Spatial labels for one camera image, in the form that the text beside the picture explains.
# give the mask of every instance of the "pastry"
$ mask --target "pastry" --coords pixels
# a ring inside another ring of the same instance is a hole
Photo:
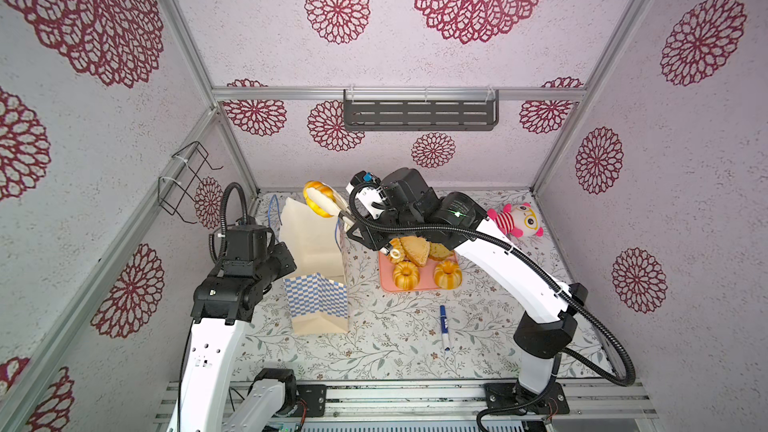
[[[335,200],[333,197],[333,189],[331,187],[328,187],[327,185],[323,184],[322,182],[318,182],[317,180],[310,180],[306,184],[304,184],[304,202],[317,214],[321,217],[330,217],[331,214],[328,212],[322,210],[320,206],[315,204],[312,199],[310,199],[310,196],[306,193],[306,190],[308,188],[316,188],[320,191],[321,194],[323,194],[325,197],[330,198],[331,200]]]
[[[403,250],[400,239],[394,238],[390,240],[389,243],[392,245],[392,250],[389,251],[389,255],[386,256],[389,261],[392,264],[399,264],[400,262],[406,260],[406,251]]]
[[[452,289],[462,284],[462,270],[454,261],[444,260],[435,266],[432,276],[440,288]]]
[[[427,259],[429,258],[429,242],[425,238],[409,236],[400,237],[400,243],[402,248],[406,251],[408,260],[424,267],[427,265]]]
[[[392,280],[397,287],[404,291],[413,290],[418,285],[418,267],[413,262],[402,261],[395,266]]]
[[[429,258],[437,262],[446,260],[453,255],[453,250],[448,250],[443,244],[429,243]]]

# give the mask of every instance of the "stuffed doll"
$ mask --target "stuffed doll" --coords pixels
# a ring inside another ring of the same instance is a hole
[[[544,235],[544,230],[538,226],[536,212],[533,212],[531,204],[527,202],[522,206],[516,207],[507,204],[504,206],[501,214],[491,208],[488,210],[488,216],[496,222],[496,226],[505,235],[513,235],[516,238],[527,237],[533,234],[539,237]]]

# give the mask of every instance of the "floral tablecloth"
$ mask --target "floral tablecloth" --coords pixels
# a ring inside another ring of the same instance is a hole
[[[534,203],[526,191],[466,193],[481,206],[497,210],[507,203]],[[273,195],[281,207],[286,197],[303,199],[300,192],[267,193],[261,198],[256,220],[271,222],[279,233],[274,204],[267,216]],[[543,237],[524,238],[518,245],[544,270],[570,282],[547,226],[542,225]],[[233,380],[251,380],[263,367],[292,368],[299,380],[517,377],[520,349],[512,336],[524,310],[483,270],[459,258],[464,282],[455,291],[390,294],[381,289],[378,252],[352,241],[346,246],[350,332],[293,335],[285,288],[278,281],[256,307],[251,329],[237,352]],[[454,349],[448,354],[441,352],[440,305],[448,311]],[[578,322],[571,347],[611,370],[590,324],[581,316]],[[560,376],[595,374],[564,355]]]

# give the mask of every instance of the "marker pen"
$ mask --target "marker pen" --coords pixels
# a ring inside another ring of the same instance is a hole
[[[451,338],[448,336],[448,316],[446,315],[446,306],[440,306],[440,329],[442,329],[442,350],[451,351]]]

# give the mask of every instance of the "paper bag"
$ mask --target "paper bag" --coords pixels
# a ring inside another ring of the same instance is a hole
[[[280,241],[296,263],[296,271],[284,279],[293,332],[345,334],[350,330],[346,260],[340,251],[345,237],[336,231],[337,218],[318,216],[288,198],[280,220]]]

